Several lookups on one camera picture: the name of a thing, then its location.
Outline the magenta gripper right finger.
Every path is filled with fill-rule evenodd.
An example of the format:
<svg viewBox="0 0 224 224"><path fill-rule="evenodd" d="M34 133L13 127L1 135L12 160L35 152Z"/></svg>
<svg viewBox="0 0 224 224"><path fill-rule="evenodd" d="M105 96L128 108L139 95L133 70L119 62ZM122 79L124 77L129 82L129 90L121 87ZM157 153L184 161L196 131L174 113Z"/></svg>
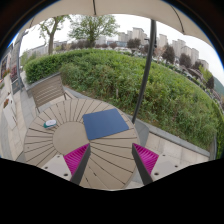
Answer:
<svg viewBox="0 0 224 224"><path fill-rule="evenodd" d="M136 143L132 144L132 155L143 184L152 183L151 173L159 155Z"/></svg>

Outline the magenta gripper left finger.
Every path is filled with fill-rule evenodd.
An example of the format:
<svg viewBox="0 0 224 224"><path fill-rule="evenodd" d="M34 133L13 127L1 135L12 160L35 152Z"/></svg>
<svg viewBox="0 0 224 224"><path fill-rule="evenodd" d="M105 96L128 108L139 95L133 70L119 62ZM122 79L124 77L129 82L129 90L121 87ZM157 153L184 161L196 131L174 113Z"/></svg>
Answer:
<svg viewBox="0 0 224 224"><path fill-rule="evenodd" d="M80 184L90 153L90 144L86 144L64 156L64 160L72 175L70 179L72 183Z"/></svg>

